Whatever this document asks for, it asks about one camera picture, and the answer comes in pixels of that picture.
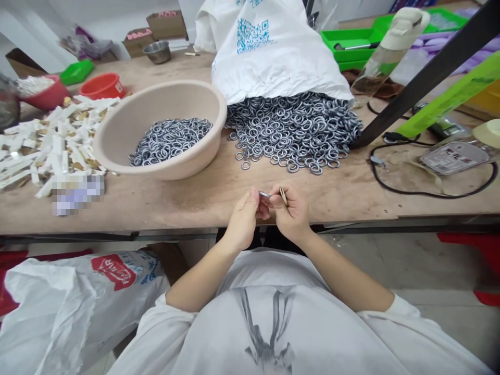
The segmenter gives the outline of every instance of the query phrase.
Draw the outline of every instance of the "red plastic bowl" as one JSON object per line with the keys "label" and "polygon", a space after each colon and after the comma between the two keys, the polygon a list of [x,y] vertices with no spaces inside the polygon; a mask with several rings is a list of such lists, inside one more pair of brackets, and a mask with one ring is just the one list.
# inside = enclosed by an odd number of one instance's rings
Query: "red plastic bowl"
{"label": "red plastic bowl", "polygon": [[120,76],[116,73],[100,74],[88,80],[80,87],[80,95],[92,100],[123,97],[125,88],[120,82]]}
{"label": "red plastic bowl", "polygon": [[65,97],[71,97],[68,89],[62,84],[59,76],[49,74],[45,77],[54,80],[54,84],[38,94],[20,98],[20,100],[41,110],[53,110],[57,106],[63,105]]}

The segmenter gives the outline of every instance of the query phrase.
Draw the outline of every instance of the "beige plastic bowl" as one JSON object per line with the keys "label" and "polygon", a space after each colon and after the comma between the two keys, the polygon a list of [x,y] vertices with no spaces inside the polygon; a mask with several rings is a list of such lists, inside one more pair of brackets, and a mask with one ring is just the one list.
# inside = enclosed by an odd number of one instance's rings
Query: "beige plastic bowl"
{"label": "beige plastic bowl", "polygon": [[[211,84],[190,80],[162,83],[124,99],[106,116],[94,138],[94,154],[112,172],[181,180],[200,172],[214,159],[226,116],[226,99]],[[193,117],[206,118],[214,125],[193,147],[150,166],[129,165],[128,156],[153,122]]]}

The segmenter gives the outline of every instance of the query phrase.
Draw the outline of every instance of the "white cap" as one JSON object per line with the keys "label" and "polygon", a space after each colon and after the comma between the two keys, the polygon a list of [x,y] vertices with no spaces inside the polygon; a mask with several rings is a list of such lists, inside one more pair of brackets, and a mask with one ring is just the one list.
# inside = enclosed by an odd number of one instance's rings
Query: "white cap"
{"label": "white cap", "polygon": [[500,119],[490,120],[472,130],[476,139],[488,146],[500,148]]}
{"label": "white cap", "polygon": [[387,34],[380,45],[391,51],[409,49],[418,36],[426,29],[431,16],[418,8],[404,7],[394,15]]}

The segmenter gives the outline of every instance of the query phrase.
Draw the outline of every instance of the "pile of metal rings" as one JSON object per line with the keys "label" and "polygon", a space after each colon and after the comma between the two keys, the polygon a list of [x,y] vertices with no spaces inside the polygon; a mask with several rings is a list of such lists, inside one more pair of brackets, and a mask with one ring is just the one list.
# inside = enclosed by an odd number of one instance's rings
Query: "pile of metal rings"
{"label": "pile of metal rings", "polygon": [[157,121],[145,133],[134,154],[129,155],[133,167],[168,160],[193,147],[212,128],[207,119],[175,119]]}
{"label": "pile of metal rings", "polygon": [[338,168],[363,127],[348,103],[306,92],[230,105],[226,126],[235,130],[228,138],[238,141],[236,159],[245,170],[262,156],[290,173],[307,167],[319,175],[323,167]]}

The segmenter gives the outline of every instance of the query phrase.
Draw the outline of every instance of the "red label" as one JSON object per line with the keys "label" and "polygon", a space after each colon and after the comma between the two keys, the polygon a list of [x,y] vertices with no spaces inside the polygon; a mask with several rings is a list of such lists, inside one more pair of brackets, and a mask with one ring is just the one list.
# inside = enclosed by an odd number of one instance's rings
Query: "red label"
{"label": "red label", "polygon": [[116,254],[92,259],[92,268],[115,283],[115,291],[128,288],[135,281],[134,271]]}

